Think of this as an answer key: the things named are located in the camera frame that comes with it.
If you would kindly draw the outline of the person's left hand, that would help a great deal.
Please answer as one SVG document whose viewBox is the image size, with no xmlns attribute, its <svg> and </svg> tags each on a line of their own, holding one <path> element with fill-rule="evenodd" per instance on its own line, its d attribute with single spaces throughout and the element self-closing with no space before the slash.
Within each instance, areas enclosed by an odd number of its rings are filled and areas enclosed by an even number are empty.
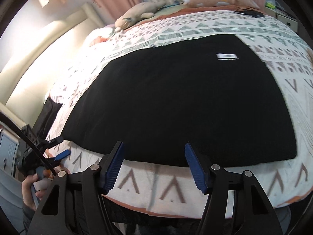
<svg viewBox="0 0 313 235">
<path fill-rule="evenodd" d="M 39 167 L 34 175 L 28 175 L 22 182 L 23 214 L 33 216 L 39 201 L 48 187 L 47 179 L 51 180 L 51 171 Z"/>
</svg>

